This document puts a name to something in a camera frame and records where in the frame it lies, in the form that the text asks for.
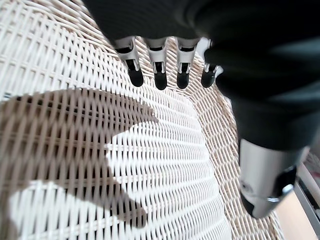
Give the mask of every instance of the white wicker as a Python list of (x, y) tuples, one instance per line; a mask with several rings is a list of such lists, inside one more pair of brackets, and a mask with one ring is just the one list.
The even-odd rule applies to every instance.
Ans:
[(81, 1), (0, 2), (0, 239), (283, 239), (238, 193), (230, 107), (127, 71)]

